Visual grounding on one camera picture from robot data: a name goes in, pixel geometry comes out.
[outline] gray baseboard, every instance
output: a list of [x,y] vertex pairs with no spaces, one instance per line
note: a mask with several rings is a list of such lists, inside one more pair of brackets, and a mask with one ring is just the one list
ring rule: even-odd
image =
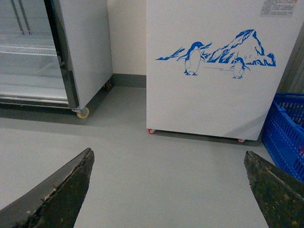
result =
[[146,88],[146,75],[113,74],[110,78],[114,86]]

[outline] freezer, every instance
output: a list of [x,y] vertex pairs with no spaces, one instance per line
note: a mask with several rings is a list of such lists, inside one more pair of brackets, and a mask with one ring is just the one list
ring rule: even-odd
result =
[[303,21],[299,0],[148,0],[147,128],[257,140]]
[[0,103],[86,114],[112,73],[106,0],[0,1]]

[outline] epoxy floor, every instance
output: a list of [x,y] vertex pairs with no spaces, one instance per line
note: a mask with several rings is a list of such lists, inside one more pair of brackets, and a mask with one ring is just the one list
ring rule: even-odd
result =
[[90,187],[75,228],[267,228],[245,152],[261,143],[146,126],[146,90],[98,93],[81,120],[69,110],[0,106],[0,209],[87,147]]

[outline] plastic crate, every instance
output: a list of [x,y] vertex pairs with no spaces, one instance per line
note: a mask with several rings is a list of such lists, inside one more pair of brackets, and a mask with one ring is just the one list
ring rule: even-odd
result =
[[276,94],[268,112],[263,143],[276,165],[304,182],[304,95]]

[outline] white wall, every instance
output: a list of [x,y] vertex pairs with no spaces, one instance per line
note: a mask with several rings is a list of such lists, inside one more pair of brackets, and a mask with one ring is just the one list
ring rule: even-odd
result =
[[108,0],[113,72],[146,74],[146,0]]

